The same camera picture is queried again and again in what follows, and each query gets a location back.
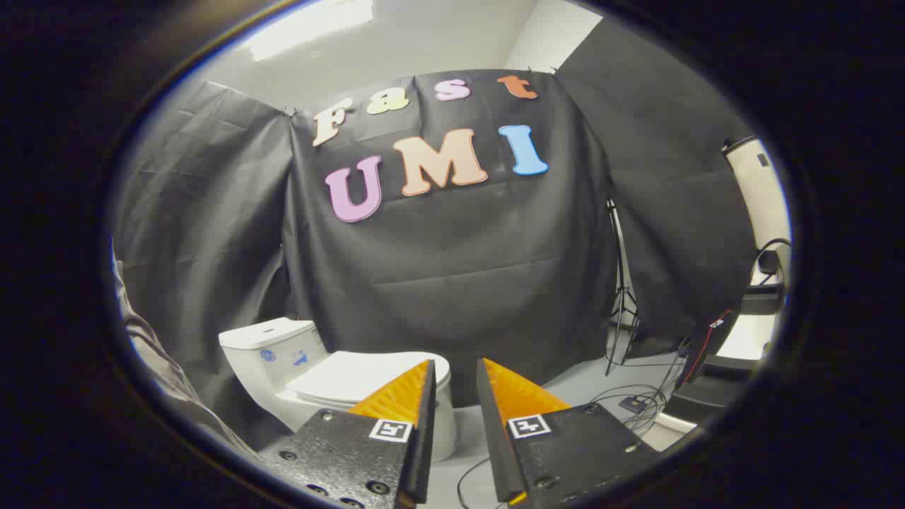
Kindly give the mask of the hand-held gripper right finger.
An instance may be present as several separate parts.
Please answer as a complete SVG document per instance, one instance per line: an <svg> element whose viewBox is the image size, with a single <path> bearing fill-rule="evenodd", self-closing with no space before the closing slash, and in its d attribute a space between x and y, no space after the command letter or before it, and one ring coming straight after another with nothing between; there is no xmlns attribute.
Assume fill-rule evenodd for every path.
<svg viewBox="0 0 905 509"><path fill-rule="evenodd" d="M496 496L508 508L589 505L659 458L597 402L568 405L488 358L476 387Z"/></svg>

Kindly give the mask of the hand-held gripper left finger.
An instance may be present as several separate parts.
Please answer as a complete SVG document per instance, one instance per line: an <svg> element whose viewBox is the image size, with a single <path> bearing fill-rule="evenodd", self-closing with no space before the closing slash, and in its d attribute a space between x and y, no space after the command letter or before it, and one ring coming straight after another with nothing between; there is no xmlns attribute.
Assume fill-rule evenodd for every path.
<svg viewBox="0 0 905 509"><path fill-rule="evenodd" d="M318 409L262 466L329 508L416 508L428 498L436 404L436 365L422 361L350 409Z"/></svg>

